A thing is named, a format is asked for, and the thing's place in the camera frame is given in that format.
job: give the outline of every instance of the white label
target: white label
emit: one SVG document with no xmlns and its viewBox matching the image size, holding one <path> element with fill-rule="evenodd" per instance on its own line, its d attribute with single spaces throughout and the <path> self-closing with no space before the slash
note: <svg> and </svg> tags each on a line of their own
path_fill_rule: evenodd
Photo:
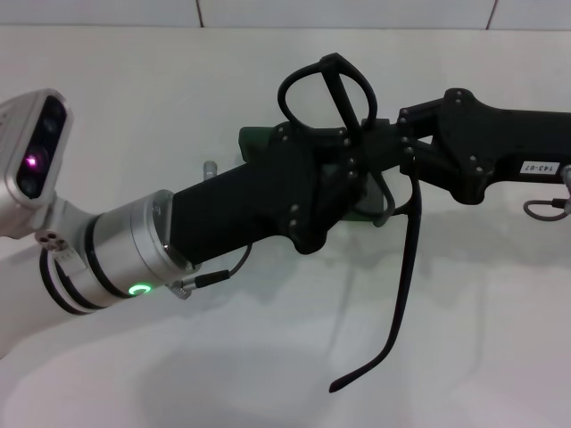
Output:
<svg viewBox="0 0 571 428">
<path fill-rule="evenodd" d="M 543 174 L 554 176 L 559 169 L 559 162 L 533 162 L 525 161 L 521 166 L 520 174 Z"/>
</svg>

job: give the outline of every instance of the white wall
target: white wall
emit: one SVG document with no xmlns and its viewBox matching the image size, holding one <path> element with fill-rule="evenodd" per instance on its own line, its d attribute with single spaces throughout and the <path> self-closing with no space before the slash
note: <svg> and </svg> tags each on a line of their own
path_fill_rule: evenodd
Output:
<svg viewBox="0 0 571 428">
<path fill-rule="evenodd" d="M 491 29 L 571 29 L 569 0 L 500 0 Z"/>
<path fill-rule="evenodd" d="M 0 24 L 571 29 L 568 0 L 2 0 Z"/>
</svg>

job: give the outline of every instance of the metal pin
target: metal pin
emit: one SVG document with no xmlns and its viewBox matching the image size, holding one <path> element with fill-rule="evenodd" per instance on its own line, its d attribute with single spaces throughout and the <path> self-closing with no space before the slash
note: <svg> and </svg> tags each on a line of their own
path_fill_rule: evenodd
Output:
<svg viewBox="0 0 571 428">
<path fill-rule="evenodd" d="M 218 174 L 218 165 L 214 160 L 207 160 L 203 165 L 203 180 L 209 180 Z"/>
</svg>

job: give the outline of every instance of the purple light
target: purple light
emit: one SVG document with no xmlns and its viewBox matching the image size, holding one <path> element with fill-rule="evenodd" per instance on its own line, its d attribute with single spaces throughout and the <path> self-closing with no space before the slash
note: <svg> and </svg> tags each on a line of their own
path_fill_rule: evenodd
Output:
<svg viewBox="0 0 571 428">
<path fill-rule="evenodd" d="M 28 163 L 29 167 L 35 168 L 37 165 L 37 159 L 35 156 L 28 156 L 26 158 L 26 163 Z"/>
</svg>

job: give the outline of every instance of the black loop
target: black loop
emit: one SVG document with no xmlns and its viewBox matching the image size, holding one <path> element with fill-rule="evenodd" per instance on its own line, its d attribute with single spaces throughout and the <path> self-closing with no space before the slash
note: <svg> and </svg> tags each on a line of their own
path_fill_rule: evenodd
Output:
<svg viewBox="0 0 571 428">
<path fill-rule="evenodd" d="M 70 295 L 70 297 L 73 300 L 75 300 L 75 302 L 79 306 L 82 306 L 85 309 L 92 309 L 92 310 L 105 309 L 105 307 L 95 305 L 94 303 L 90 302 L 85 297 L 83 297 L 81 293 L 78 292 L 78 289 L 75 288 L 75 285 L 73 285 L 73 282 L 70 280 L 70 278 L 67 275 L 65 275 L 65 272 L 63 272 L 63 269 L 60 266 L 60 264 L 57 262 L 57 260 L 54 260 L 54 264 L 55 264 L 55 271 L 58 277 L 60 278 L 60 283 L 62 283 L 62 286 L 65 289 L 65 291 Z"/>
<path fill-rule="evenodd" d="M 95 224 L 97 223 L 97 220 L 100 217 L 101 216 L 93 217 L 93 219 L 89 222 L 86 228 L 84 245 L 86 250 L 87 262 L 89 263 L 89 267 L 91 268 L 93 275 L 95 275 L 95 278 L 97 279 L 97 281 L 99 281 L 99 284 L 101 284 L 105 290 L 107 290 L 113 296 L 119 297 L 120 299 L 130 299 L 133 296 L 130 296 L 122 292 L 120 289 L 118 289 L 115 285 L 112 284 L 107 275 L 104 273 L 103 269 L 101 269 L 99 260 L 97 260 L 97 256 L 95 255 L 93 233 L 95 231 Z"/>
<path fill-rule="evenodd" d="M 351 137 L 354 137 L 352 136 L 352 133 L 355 134 L 357 128 L 370 129 L 373 127 L 377 117 L 377 98 L 375 97 L 375 92 L 369 82 L 365 79 L 365 76 L 363 76 L 360 71 L 358 71 L 350 62 L 345 60 L 339 53 L 332 53 L 328 56 L 324 56 L 319 62 L 297 70 L 285 78 L 284 82 L 280 85 L 277 91 L 277 104 L 284 113 L 284 116 L 295 127 L 312 129 L 312 127 L 305 125 L 303 122 L 298 120 L 287 106 L 285 99 L 287 91 L 298 80 L 317 73 L 321 73 L 323 75 L 323 79 L 327 83 L 329 93 L 333 97 L 335 106 L 337 107 L 337 110 L 339 110 Z M 367 97 L 368 116 L 365 122 L 360 126 L 352 109 L 349 97 L 345 92 L 343 82 L 340 78 L 341 74 L 355 81 Z"/>
<path fill-rule="evenodd" d="M 42 252 L 39 255 L 39 274 L 42 276 L 42 282 L 46 287 L 47 292 L 49 295 L 54 299 L 54 301 L 66 312 L 69 312 L 72 315 L 87 315 L 89 312 L 81 312 L 73 308 L 65 299 L 58 293 L 57 288 L 55 288 L 54 281 L 52 281 L 52 276 L 50 275 L 50 269 L 47 264 L 47 250 L 45 248 L 42 249 Z"/>
</svg>

